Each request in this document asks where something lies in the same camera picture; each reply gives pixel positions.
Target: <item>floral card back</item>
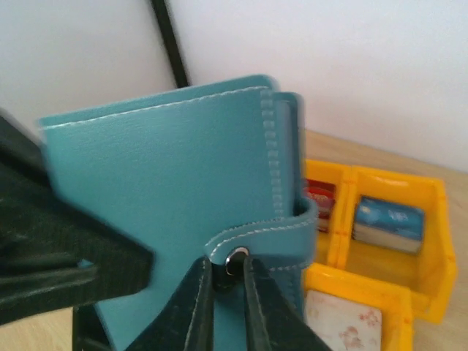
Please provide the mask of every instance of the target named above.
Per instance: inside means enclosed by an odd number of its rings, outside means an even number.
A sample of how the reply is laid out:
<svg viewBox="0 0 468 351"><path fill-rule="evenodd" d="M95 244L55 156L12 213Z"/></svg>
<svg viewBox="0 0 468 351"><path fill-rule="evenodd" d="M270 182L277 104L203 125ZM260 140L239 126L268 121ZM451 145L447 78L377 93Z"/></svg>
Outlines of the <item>floral card back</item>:
<svg viewBox="0 0 468 351"><path fill-rule="evenodd" d="M379 309L310 290L306 323L333 351L380 351Z"/></svg>

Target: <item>wooden surface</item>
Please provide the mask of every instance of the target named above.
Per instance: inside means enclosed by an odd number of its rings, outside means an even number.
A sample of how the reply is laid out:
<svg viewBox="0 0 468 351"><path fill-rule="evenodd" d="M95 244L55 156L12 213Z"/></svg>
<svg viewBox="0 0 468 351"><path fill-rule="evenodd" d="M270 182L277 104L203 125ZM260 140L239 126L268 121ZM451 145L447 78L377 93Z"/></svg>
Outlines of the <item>wooden surface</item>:
<svg viewBox="0 0 468 351"><path fill-rule="evenodd" d="M445 180L458 279L444 322L416 321L414 351L468 350L468 175L312 132L306 156ZM70 351L71 334L69 309L43 314L0 327L0 351Z"/></svg>

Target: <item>black pole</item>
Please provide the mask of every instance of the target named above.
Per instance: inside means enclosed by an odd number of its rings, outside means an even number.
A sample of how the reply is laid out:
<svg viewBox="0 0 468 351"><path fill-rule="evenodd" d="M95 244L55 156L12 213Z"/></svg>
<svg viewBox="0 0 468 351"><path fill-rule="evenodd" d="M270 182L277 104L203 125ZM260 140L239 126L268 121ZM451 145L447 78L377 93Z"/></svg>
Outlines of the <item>black pole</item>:
<svg viewBox="0 0 468 351"><path fill-rule="evenodd" d="M154 13L159 31L161 32L162 41L166 48L167 57L173 71L175 84L178 88L184 88L190 85L189 79L182 60L181 53L178 49L178 43L174 34L174 29L170 21L170 14L164 0L149 0Z"/></svg>

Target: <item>yellow plastic organizer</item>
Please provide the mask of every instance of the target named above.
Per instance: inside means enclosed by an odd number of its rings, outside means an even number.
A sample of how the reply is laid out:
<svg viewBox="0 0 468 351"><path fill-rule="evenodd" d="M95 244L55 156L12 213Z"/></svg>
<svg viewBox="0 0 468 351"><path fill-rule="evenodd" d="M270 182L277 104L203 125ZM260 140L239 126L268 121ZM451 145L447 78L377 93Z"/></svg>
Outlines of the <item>yellow plastic organizer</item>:
<svg viewBox="0 0 468 351"><path fill-rule="evenodd" d="M336 163L306 160L306 178L335 185L335 206L328 225L328 233L317 232L315 262L335 266L338 259L340 229L350 179L350 167Z"/></svg>
<svg viewBox="0 0 468 351"><path fill-rule="evenodd" d="M314 263L304 287L364 303L382 312L382 351L412 350L411 292L408 288Z"/></svg>
<svg viewBox="0 0 468 351"><path fill-rule="evenodd" d="M424 210L423 244L418 254L406 254L352 239L355 207L363 195ZM415 316L441 322L456 277L443 182L352 167L336 267L410 288Z"/></svg>
<svg viewBox="0 0 468 351"><path fill-rule="evenodd" d="M304 274L305 288L381 309L386 319L382 350L411 350L412 318L441 322L456 279L443 182L310 159L305 173L308 179L336 185L329 231L318 234L315 263ZM422 208L420 251L407 254L353 240L355 209L362 196Z"/></svg>

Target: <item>blue leather wallet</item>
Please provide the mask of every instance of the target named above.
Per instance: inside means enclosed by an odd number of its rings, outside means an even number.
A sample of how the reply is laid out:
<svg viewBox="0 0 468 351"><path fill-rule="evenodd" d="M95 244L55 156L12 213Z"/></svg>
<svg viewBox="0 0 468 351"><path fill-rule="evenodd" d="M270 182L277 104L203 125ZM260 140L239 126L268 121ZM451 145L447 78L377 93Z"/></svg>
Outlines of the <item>blue leather wallet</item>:
<svg viewBox="0 0 468 351"><path fill-rule="evenodd" d="M56 194L155 252L149 287L97 304L117 351L197 257L223 265L239 246L302 314L317 207L303 196L300 111L297 95L255 75L40 120ZM241 288L216 297L214 349L246 349Z"/></svg>

